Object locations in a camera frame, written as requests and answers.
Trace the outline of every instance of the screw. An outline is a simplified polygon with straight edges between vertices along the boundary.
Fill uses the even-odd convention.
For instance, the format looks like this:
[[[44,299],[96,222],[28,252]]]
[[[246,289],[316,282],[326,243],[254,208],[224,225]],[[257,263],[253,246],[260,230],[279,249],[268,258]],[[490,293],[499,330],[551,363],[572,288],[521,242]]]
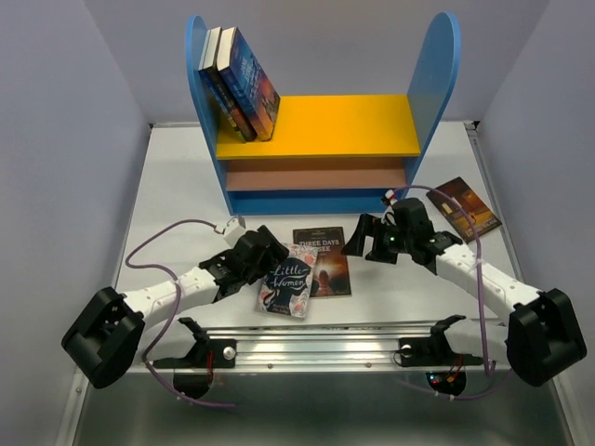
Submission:
[[[233,358],[235,358],[235,350],[233,347],[225,347],[223,349],[223,358],[225,358],[227,361],[231,361]]]
[[[403,356],[404,358],[411,358],[413,356],[413,353],[404,353],[404,350],[412,350],[411,346],[409,344],[405,344],[404,346],[401,346],[400,351],[401,351],[401,356]]]

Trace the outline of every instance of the book cover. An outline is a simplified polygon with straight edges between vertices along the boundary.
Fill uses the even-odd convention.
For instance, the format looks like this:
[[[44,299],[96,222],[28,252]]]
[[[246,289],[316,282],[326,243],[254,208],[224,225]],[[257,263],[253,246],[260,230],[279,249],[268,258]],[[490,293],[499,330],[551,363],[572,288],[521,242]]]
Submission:
[[[341,254],[343,228],[294,230],[294,243],[318,248],[310,297],[351,295],[350,269]]]
[[[220,27],[207,32],[205,51],[201,60],[199,74],[213,94],[213,97],[238,138],[242,142],[253,141],[257,137],[256,132],[252,128],[252,125],[248,123],[247,118],[217,70],[220,35]]]
[[[218,70],[258,139],[271,139],[281,98],[237,28],[221,35]]]
[[[469,214],[480,236],[502,225],[500,220],[498,220],[490,208],[485,205],[482,199],[477,196],[463,178],[457,177],[436,189],[455,200]],[[474,240],[469,222],[463,217],[460,211],[456,210],[451,203],[435,192],[430,191],[427,193],[427,196],[441,214],[446,217],[451,226],[455,228],[465,243]]]
[[[289,249],[289,257],[262,280],[258,309],[303,319],[318,250],[299,244],[285,246]]]

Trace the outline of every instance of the white wall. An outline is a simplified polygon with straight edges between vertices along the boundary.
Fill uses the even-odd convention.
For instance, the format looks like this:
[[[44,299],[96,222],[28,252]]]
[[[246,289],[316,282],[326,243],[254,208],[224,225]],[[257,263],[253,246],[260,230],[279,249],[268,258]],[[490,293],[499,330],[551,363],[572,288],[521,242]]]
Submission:
[[[553,0],[481,125],[527,281],[574,303],[587,358],[571,369],[595,442],[595,3]]]
[[[0,3],[0,444],[53,444],[60,348],[112,280],[149,128],[81,0]]]
[[[448,119],[481,119],[549,0],[85,0],[150,122],[196,121],[184,28],[239,26],[284,95],[404,93],[433,16],[463,33]]]

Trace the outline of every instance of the yellow shelf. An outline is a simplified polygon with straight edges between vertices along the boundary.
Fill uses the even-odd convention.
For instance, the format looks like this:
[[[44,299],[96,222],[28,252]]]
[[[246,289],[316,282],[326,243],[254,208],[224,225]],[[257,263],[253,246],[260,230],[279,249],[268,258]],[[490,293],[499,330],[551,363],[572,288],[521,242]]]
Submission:
[[[284,96],[266,142],[239,142],[225,119],[220,127],[220,160],[420,154],[406,95]]]

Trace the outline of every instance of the blue shelf side panel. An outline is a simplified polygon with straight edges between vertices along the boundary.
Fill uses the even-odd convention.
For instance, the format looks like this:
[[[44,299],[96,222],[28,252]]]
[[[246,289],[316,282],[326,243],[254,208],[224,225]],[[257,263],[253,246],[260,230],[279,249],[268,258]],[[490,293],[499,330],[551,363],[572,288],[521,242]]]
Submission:
[[[257,190],[230,192],[242,216],[382,213],[386,189]]]
[[[218,138],[218,118],[217,104],[211,96],[208,87],[203,84],[198,74],[201,57],[205,47],[206,26],[200,16],[190,16],[186,25],[185,47],[186,47],[186,73],[188,74],[188,84],[192,95],[192,102],[198,115],[198,121],[201,123],[205,133],[206,146],[208,147],[211,160],[215,166],[215,172],[225,203],[231,213],[231,201],[227,192],[227,165],[217,159],[217,138]]]
[[[461,32],[456,16],[441,12],[426,32],[407,91],[421,149],[418,157],[403,158],[407,184],[413,184],[417,169],[453,93],[460,53]]]

